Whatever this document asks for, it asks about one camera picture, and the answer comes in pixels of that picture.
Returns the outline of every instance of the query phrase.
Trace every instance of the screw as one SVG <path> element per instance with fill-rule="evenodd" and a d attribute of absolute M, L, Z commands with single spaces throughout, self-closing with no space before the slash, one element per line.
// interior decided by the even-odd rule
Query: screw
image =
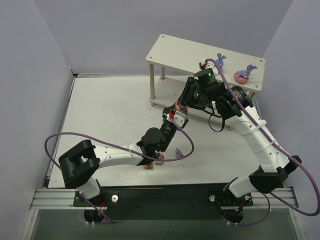
<path fill-rule="evenodd" d="M 214 202 L 214 201 L 215 201 L 215 198 L 216 198 L 216 196 L 213 195 L 213 194 L 211 194 L 211 195 L 209 196 L 209 201 L 210 201 L 210 202 Z"/>

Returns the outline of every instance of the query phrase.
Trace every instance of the black mounting plate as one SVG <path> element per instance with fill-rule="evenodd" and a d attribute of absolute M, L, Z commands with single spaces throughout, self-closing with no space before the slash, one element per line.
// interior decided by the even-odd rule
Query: black mounting plate
<path fill-rule="evenodd" d="M 107 197 L 106 214 L 114 220 L 214 220 L 222 218 L 220 207 L 238 207 L 243 201 L 221 201 L 218 207 L 209 200 L 210 195 L 221 196 L 226 185 L 108 186 L 101 189 Z M 113 195 L 118 196 L 116 203 L 111 201 Z M 76 194 L 73 206 L 89 205 Z"/>

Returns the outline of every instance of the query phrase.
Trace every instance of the cable tie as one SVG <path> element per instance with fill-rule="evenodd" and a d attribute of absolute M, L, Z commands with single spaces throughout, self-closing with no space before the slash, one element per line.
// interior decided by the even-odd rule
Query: cable tie
<path fill-rule="evenodd" d="M 266 124 L 267 124 L 267 121 L 263 119 L 263 120 L 260 121 L 260 123 L 257 126 L 253 127 L 249 131 L 241 133 L 241 136 L 246 136 L 246 135 L 252 134 L 252 133 L 258 131 L 260 128 L 262 128 Z"/>
<path fill-rule="evenodd" d="M 264 150 L 266 150 L 267 148 L 269 148 L 272 144 L 274 144 L 277 140 L 274 138 L 271 142 L 269 142 L 267 145 L 265 145 L 263 148 L 257 150 L 257 151 L 254 151 L 253 153 L 254 154 L 257 154 L 257 153 L 260 153 Z"/>
<path fill-rule="evenodd" d="M 132 158 L 132 156 L 131 156 L 131 149 L 130 149 L 129 147 L 127 147 L 127 149 L 129 150 L 129 159 L 131 159 L 131 158 Z"/>

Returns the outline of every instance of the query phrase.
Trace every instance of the small toy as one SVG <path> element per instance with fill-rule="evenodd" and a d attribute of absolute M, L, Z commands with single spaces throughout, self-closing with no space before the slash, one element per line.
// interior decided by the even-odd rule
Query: small toy
<path fill-rule="evenodd" d="M 221 53 L 217 54 L 218 59 L 216 60 L 216 62 L 218 63 L 219 68 L 222 71 L 222 67 L 224 66 L 224 59 L 226 59 L 227 57 L 225 55 L 222 56 Z"/>
<path fill-rule="evenodd" d="M 163 154 L 161 154 L 160 152 L 156 153 L 159 159 L 165 159 L 165 156 Z M 163 161 L 154 161 L 155 165 L 163 165 L 164 162 Z"/>
<path fill-rule="evenodd" d="M 175 109 L 180 110 L 182 112 L 186 112 L 188 110 L 187 105 L 181 105 L 179 102 L 175 102 Z"/>
<path fill-rule="evenodd" d="M 235 72 L 235 74 L 233 75 L 234 80 L 239 84 L 247 83 L 252 70 L 257 68 L 258 68 L 257 66 L 253 66 L 252 64 L 248 65 L 246 67 L 246 70 Z"/>
<path fill-rule="evenodd" d="M 178 148 L 175 149 L 174 155 L 176 158 L 181 158 L 184 155 L 182 154 L 182 151 L 180 151 Z"/>
<path fill-rule="evenodd" d="M 150 163 L 150 164 L 143 165 L 143 167 L 144 167 L 145 169 L 153 169 L 153 168 L 154 168 L 154 165 L 153 165 L 152 163 Z"/>

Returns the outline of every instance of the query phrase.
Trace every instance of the black cable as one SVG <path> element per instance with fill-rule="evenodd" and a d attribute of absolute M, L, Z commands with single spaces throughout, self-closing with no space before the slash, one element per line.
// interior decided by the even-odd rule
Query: black cable
<path fill-rule="evenodd" d="M 214 130 L 214 129 L 212 128 L 211 124 L 210 124 L 210 119 L 211 119 L 212 116 L 214 116 L 214 117 L 216 117 L 216 118 L 222 118 L 222 126 L 221 126 L 221 129 L 220 129 L 219 131 Z M 225 120 L 222 116 L 217 116 L 217 115 L 215 115 L 214 113 L 211 113 L 211 115 L 210 115 L 210 117 L 209 117 L 209 119 L 208 119 L 208 123 L 209 123 L 209 127 L 210 127 L 214 132 L 220 133 L 220 132 L 223 131 L 223 129 L 225 129 L 226 120 Z"/>
<path fill-rule="evenodd" d="M 214 117 L 216 117 L 218 119 L 222 118 L 221 115 L 216 115 L 213 112 L 209 112 L 209 111 L 204 110 L 204 109 L 201 109 L 201 110 L 204 111 L 206 114 L 212 115 L 212 116 L 214 116 Z"/>

